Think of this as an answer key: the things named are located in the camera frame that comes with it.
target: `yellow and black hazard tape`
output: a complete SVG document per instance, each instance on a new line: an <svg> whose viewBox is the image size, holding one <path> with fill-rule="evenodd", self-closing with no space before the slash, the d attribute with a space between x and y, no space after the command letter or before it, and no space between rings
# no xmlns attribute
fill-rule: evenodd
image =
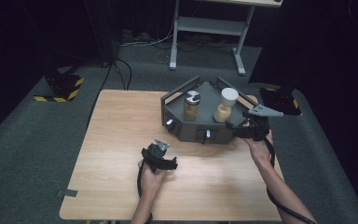
<svg viewBox="0 0 358 224"><path fill-rule="evenodd" d="M65 103L70 102L75 99L77 93L79 92L81 84L83 84L84 78L80 78L76 83L72 91L69 93L68 96L45 96L45 95L34 95L34 99L38 102L59 102Z"/></svg>

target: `dark background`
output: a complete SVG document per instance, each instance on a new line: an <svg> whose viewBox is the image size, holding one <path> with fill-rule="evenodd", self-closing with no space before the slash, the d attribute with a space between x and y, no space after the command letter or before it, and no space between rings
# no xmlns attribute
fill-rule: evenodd
<svg viewBox="0 0 358 224"><path fill-rule="evenodd" d="M112 23L101 24L101 11L89 13L87 1L0 1L0 122L50 69L114 60L103 51L112 49L111 34L99 32L116 31L111 38L119 41L120 28L165 36L171 27L174 1L107 2L100 19ZM185 15L243 21L246 14L235 5L203 3L195 11L198 2L182 3ZM296 83L358 194L358 0L287 0L279 13L258 8L252 24L245 44L264 48L250 82Z"/></svg>
<svg viewBox="0 0 358 224"><path fill-rule="evenodd" d="M358 195L358 1L285 1L250 82L295 84Z"/></svg>

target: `white jar lid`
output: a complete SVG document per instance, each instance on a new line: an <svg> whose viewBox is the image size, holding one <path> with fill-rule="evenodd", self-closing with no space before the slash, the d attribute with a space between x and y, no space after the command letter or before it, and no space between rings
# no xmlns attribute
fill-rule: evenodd
<svg viewBox="0 0 358 224"><path fill-rule="evenodd" d="M222 90L222 97L220 104L226 106L234 106L238 99L238 92L232 88L224 88Z"/></svg>

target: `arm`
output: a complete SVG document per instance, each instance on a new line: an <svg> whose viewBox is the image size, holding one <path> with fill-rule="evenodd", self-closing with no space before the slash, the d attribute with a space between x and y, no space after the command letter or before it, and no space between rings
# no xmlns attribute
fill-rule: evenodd
<svg viewBox="0 0 358 224"><path fill-rule="evenodd" d="M142 195L132 216L131 224L145 224L149 219L153 202L166 174L166 170L153 174L150 167L145 163L141 178Z"/></svg>
<svg viewBox="0 0 358 224"><path fill-rule="evenodd" d="M272 144L271 132L269 132L267 139ZM254 160L258 171L263 177L263 180L273 197L283 206L309 218L316 223L316 219L313 217L310 210L301 202L290 187L286 185L270 164L269 159L271 155L269 154L266 143L264 141L255 142L249 138L243 140L249 145L252 159ZM303 223L301 220L292 217L279 208L278 212L284 223Z"/></svg>

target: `hand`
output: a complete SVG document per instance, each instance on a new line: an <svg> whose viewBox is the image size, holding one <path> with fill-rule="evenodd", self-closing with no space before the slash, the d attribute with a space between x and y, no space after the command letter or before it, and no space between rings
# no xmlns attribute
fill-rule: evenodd
<svg viewBox="0 0 358 224"><path fill-rule="evenodd" d="M267 134L267 139L273 144L272 141L272 131L269 130L269 134ZM254 160L256 165L266 165L270 164L271 154L269 153L269 149L265 141L254 141L251 138L242 138L242 140L248 144L249 149L251 151L252 159Z"/></svg>
<svg viewBox="0 0 358 224"><path fill-rule="evenodd" d="M157 195L159 188L161 187L162 180L167 174L166 170L156 170L154 174L149 165L145 163L144 169L142 171L141 177L141 187L142 187L142 196L150 200L154 200Z"/></svg>

